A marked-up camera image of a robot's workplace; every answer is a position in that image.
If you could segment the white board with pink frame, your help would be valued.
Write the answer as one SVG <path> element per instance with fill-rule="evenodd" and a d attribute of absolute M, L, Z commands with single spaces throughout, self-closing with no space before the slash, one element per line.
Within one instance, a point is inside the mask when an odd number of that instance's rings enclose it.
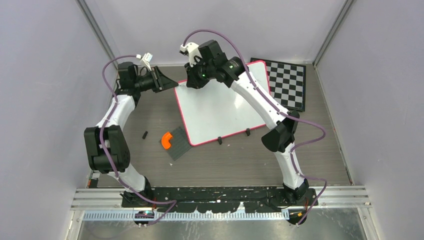
<path fill-rule="evenodd" d="M 265 125 L 247 101 L 225 84 L 212 79 L 203 88 L 174 88 L 183 125 L 192 146 L 226 138 Z"/>

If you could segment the black marker cap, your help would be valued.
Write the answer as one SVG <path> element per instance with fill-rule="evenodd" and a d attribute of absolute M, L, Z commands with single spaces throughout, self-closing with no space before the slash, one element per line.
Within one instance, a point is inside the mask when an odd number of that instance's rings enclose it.
<path fill-rule="evenodd" d="M 148 135 L 148 131 L 145 131 L 142 135 L 142 139 L 144 140 L 147 137 L 147 135 Z"/>

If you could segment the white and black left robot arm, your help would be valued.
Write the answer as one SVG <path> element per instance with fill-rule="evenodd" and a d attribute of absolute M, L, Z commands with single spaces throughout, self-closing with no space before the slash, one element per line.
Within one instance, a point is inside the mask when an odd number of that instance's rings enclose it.
<path fill-rule="evenodd" d="M 88 164 L 93 171 L 106 174 L 125 188 L 124 199 L 135 200 L 141 207 L 153 202 L 153 191 L 148 179 L 132 166 L 130 149 L 123 128 L 139 103 L 142 92 L 160 93 L 179 84 L 165 76 L 158 67 L 141 74 L 136 64 L 118 64 L 117 88 L 102 120 L 84 130 L 83 136 Z"/>

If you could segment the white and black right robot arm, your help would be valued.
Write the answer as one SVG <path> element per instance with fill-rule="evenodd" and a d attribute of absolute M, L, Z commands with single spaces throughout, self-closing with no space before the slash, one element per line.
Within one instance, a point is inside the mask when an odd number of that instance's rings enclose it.
<path fill-rule="evenodd" d="M 201 89 L 210 80 L 216 80 L 240 95 L 262 118 L 269 131 L 262 136 L 261 142 L 277 159 L 287 202 L 299 205 L 309 189 L 309 183 L 301 173 L 292 149 L 299 114 L 279 105 L 258 83 L 241 54 L 227 58 L 216 40 L 200 45 L 194 42 L 183 43 L 179 52 L 188 57 L 188 63 L 184 66 L 187 87 Z"/>

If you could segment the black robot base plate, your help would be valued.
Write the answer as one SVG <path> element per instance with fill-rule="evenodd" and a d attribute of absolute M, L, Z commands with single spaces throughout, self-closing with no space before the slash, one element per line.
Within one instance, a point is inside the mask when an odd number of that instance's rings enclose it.
<path fill-rule="evenodd" d="M 124 208 L 149 208 L 160 213 L 234 213 L 240 207 L 246 213 L 276 213 L 288 207 L 306 210 L 318 204 L 312 188 L 295 200 L 285 188 L 277 186 L 155 187 L 146 196 L 150 202 L 127 191 L 120 195 Z"/>

